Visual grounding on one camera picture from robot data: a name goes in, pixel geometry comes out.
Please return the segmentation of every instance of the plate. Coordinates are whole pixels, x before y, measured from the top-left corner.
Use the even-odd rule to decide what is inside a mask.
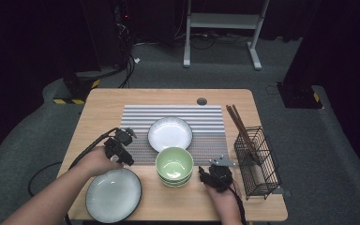
[[[168,147],[187,149],[191,140],[191,127],[186,121],[176,117],[157,120],[148,130],[148,141],[158,152]]]
[[[142,198],[139,177],[128,169],[97,176],[86,192],[90,216],[103,223],[114,223],[130,216]]]

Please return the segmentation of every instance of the wooden table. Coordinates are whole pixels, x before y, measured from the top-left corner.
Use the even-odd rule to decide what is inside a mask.
[[[75,157],[96,138],[120,126],[125,105],[196,105],[198,98],[206,98],[208,105],[221,106],[230,160],[236,162],[233,143],[238,130],[225,106],[234,104],[246,127],[260,126],[261,121],[249,90],[98,88],[92,90],[86,101],[58,176],[66,172]],[[127,220],[219,220],[199,179],[197,166],[194,168],[191,180],[181,188],[164,186],[159,181],[155,166],[133,165],[126,168],[134,171],[142,182],[142,200]],[[287,218],[288,212],[282,195],[271,194],[266,200],[263,197],[250,197],[246,200],[240,170],[233,168],[232,175],[240,184],[248,221],[283,221]],[[85,194],[92,180],[83,187],[69,210],[71,219],[92,219],[85,206]]]

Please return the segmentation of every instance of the yellow black warning tape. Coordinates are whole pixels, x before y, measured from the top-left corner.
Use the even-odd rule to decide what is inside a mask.
[[[95,82],[93,82],[92,89],[97,88],[99,83],[100,83],[100,80],[96,80]]]
[[[78,104],[82,105],[85,103],[85,100],[82,99],[54,99],[54,103],[56,104]]]
[[[319,102],[320,101],[320,97],[318,96],[317,93],[314,92],[314,99],[316,102]]]
[[[98,87],[98,85],[100,84],[100,80],[95,80],[92,83],[92,86],[90,87],[90,89],[95,89]],[[84,103],[86,103],[86,99],[78,99],[78,98],[55,98],[53,100],[54,103],[56,104],[78,104],[78,105],[82,105]]]

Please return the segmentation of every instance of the metal utensil holder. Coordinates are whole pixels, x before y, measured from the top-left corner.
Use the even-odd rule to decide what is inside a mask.
[[[278,160],[267,137],[263,134],[262,127],[248,127],[246,131],[254,145],[256,154],[250,154],[250,150],[241,135],[238,135],[234,149],[247,193],[247,200],[250,196],[264,196],[264,199],[267,199],[268,195],[281,185]]]

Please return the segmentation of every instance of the striped placemat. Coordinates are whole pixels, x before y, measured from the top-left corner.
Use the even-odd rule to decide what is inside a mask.
[[[209,159],[228,157],[223,114],[219,105],[126,105],[120,128],[133,128],[137,139],[126,146],[135,165],[155,165],[158,152],[147,139],[148,129],[159,119],[177,117],[192,129],[188,147],[195,165],[210,165]]]

